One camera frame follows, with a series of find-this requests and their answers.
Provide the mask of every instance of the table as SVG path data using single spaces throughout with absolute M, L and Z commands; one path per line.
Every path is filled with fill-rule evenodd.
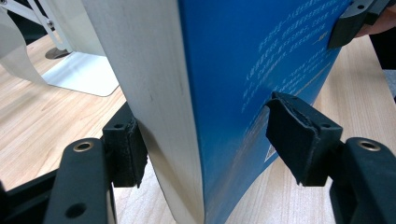
M 53 48 L 46 36 L 28 46 L 39 74 Z M 0 67 L 0 179 L 12 189 L 59 166 L 64 148 L 102 127 L 125 102 L 117 88 L 108 97 L 39 86 Z M 396 106 L 369 38 L 344 47 L 315 107 L 344 127 L 342 140 L 372 138 L 396 153 Z M 276 160 L 249 188 L 227 223 L 332 223 L 329 187 L 296 185 Z M 140 189 L 115 189 L 119 223 L 175 223 L 149 163 Z

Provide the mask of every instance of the blue book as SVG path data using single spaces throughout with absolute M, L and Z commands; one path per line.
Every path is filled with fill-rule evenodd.
M 313 104 L 339 52 L 327 49 L 332 27 L 349 6 L 86 2 L 179 223 L 225 222 L 274 161 L 264 104 L 272 91 Z

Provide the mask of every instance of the blue book cover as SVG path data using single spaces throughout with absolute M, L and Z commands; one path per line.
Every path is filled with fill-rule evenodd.
M 346 0 L 179 1 L 203 174 L 205 222 L 222 223 L 276 158 L 265 138 L 272 91 L 313 103 L 339 49 Z
M 83 2 L 175 220 L 223 223 L 276 158 L 264 104 L 313 104 L 350 0 Z

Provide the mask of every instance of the human hand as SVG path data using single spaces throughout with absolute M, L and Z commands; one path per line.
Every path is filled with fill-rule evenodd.
M 364 24 L 356 37 L 363 35 L 375 35 L 387 31 L 396 26 L 396 5 L 387 7 L 379 16 L 374 25 Z

